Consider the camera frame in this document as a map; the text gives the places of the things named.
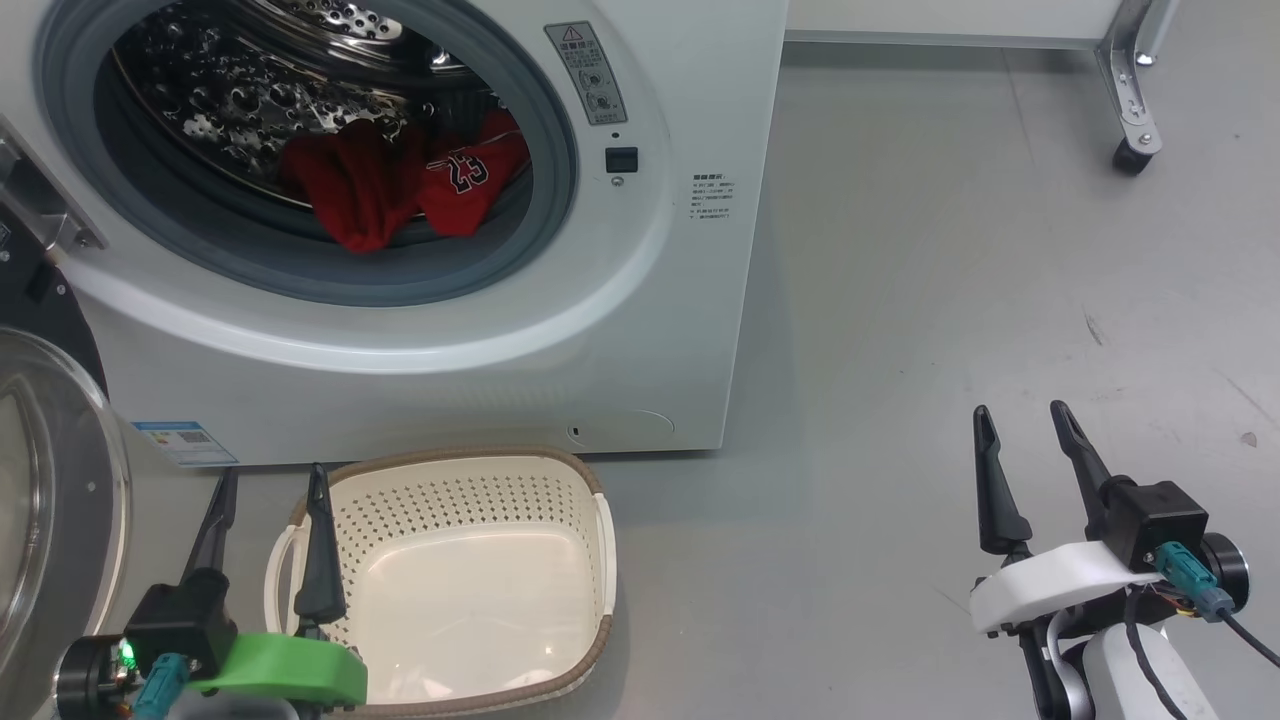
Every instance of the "blue connector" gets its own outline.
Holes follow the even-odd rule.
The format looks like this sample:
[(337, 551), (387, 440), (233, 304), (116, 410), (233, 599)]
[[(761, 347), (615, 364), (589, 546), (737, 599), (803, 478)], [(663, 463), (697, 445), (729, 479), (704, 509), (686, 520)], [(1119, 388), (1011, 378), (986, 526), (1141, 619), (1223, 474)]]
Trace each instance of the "blue connector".
[(178, 702), (182, 688), (191, 680), (187, 659), (177, 652), (166, 652), (156, 659), (147, 674), (147, 682), (133, 702), (137, 720), (164, 720), (169, 708)]
[(1180, 542), (1166, 542), (1156, 548), (1156, 570), (1196, 606), (1201, 618), (1220, 623), (1219, 610), (1233, 612), (1235, 601), (1217, 587), (1217, 578)]

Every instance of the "metal leg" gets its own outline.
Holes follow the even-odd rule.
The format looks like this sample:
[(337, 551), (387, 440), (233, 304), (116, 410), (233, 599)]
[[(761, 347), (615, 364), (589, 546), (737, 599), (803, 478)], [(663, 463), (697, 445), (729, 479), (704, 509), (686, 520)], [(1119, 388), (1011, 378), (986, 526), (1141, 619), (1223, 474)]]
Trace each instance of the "metal leg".
[(1123, 0), (1111, 29), (1094, 50), (1125, 135), (1114, 164), (1116, 169), (1134, 176), (1147, 167), (1162, 145), (1138, 85), (1138, 36), (1155, 1)]
[(1165, 44), (1169, 27), (1174, 24), (1174, 13), (1181, 0), (1156, 0), (1151, 5), (1147, 20), (1138, 33), (1138, 65), (1149, 68), (1160, 59), (1160, 46)]

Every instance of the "blue sticker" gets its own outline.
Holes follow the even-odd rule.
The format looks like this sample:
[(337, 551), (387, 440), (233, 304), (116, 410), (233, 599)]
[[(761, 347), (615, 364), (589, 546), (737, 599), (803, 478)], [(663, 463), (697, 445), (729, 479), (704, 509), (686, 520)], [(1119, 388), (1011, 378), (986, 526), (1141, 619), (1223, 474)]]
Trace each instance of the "blue sticker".
[(156, 450), (183, 468), (238, 465), (200, 423), (132, 423)]

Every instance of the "warning label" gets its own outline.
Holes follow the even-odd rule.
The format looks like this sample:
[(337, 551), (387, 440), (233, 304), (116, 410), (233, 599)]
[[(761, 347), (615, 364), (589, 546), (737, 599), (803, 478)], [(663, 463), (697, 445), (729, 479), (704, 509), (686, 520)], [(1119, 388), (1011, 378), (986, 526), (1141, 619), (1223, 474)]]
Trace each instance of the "warning label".
[(737, 183), (724, 173), (699, 173), (689, 192), (690, 220), (724, 220), (733, 211)]
[(613, 68), (604, 56), (591, 23), (561, 23), (544, 29), (577, 88), (586, 120), (593, 126), (627, 122), (627, 109), (622, 105)]

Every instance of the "front-load washing machine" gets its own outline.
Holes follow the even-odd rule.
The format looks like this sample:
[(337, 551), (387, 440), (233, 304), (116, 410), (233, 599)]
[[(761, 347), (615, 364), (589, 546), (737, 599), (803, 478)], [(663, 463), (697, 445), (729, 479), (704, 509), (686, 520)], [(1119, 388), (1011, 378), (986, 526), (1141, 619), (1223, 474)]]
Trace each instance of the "front-load washing machine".
[[(114, 409), (180, 464), (713, 448), (785, 15), (18, 3), (0, 23), (0, 200), (76, 291)], [(422, 124), (466, 138), (492, 113), (530, 163), (471, 237), (417, 217), (356, 255), (276, 176), (297, 136), (366, 119), (388, 143)]]

